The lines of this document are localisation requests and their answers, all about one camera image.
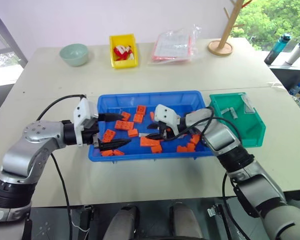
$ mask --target plastic bag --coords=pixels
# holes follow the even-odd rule
[[[190,29],[161,33],[154,44],[149,64],[186,62],[197,58],[196,40],[200,33],[201,28],[196,25]]]

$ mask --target orange building block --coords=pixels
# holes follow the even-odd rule
[[[123,118],[121,119],[121,121],[128,121],[129,118],[130,118],[130,116],[131,116],[130,113],[125,112],[125,111],[123,111],[123,112],[121,113],[121,115],[123,116]]]
[[[196,150],[195,150],[195,148],[196,148],[196,145],[194,145],[193,143],[187,143],[186,144],[186,148],[188,149],[188,152],[190,152],[190,153],[194,153]]]
[[[116,150],[113,150],[113,154],[114,154],[115,156],[122,156],[122,155],[125,155],[125,153],[124,153],[124,152],[122,152],[122,151],[119,151],[118,149],[116,149]]]
[[[134,128],[134,129],[128,130],[128,136],[129,136],[129,138],[138,137],[138,129]]]
[[[114,125],[114,128],[117,129],[117,130],[131,130],[134,128],[134,122],[132,121],[116,121],[115,122],[115,125]]]
[[[153,147],[157,145],[160,145],[159,140],[149,139],[145,136],[140,137],[140,147]]]
[[[155,113],[153,111],[150,112],[150,118],[152,122],[155,121]]]
[[[199,141],[200,141],[199,134],[193,135],[192,138],[190,139],[190,142],[193,143],[194,145],[197,145]]]
[[[143,119],[144,119],[144,116],[141,114],[138,114],[138,113],[136,113],[133,117],[133,121],[138,124],[142,124]]]
[[[136,107],[136,114],[141,114],[141,115],[146,115],[146,109],[147,107],[146,106],[143,106],[143,105],[138,105]]]
[[[151,147],[151,152],[153,154],[161,154],[162,153],[162,147],[161,145],[156,145]]]
[[[112,156],[113,154],[114,154],[114,151],[112,151],[112,150],[101,151],[101,155],[102,155],[103,157]]]
[[[102,142],[104,142],[104,143],[111,142],[111,140],[114,139],[115,135],[116,135],[115,131],[107,129],[103,134]]]
[[[188,152],[188,148],[186,146],[177,146],[176,147],[176,152],[177,153],[187,153]]]

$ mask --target yellow plastic bin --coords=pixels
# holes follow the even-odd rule
[[[136,46],[135,36],[133,34],[110,36],[110,55],[111,65],[115,69],[132,68],[138,66],[138,50]],[[116,61],[118,56],[114,52],[114,48],[118,45],[131,46],[134,59]]]

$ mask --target red and white object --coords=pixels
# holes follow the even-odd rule
[[[134,58],[134,54],[132,52],[131,46],[122,46],[122,45],[118,45],[115,46],[115,48],[113,49],[115,55],[117,55],[119,58],[117,59],[117,61],[122,61],[122,60],[133,60]]]
[[[150,64],[164,64],[177,61],[190,61],[198,57],[196,39],[201,28],[167,31],[159,35],[152,50]]]

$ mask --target white wall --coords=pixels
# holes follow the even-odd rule
[[[219,38],[229,0],[0,0],[0,18],[29,59],[36,48],[71,43],[102,45],[110,35],[134,33],[138,43],[197,24]]]

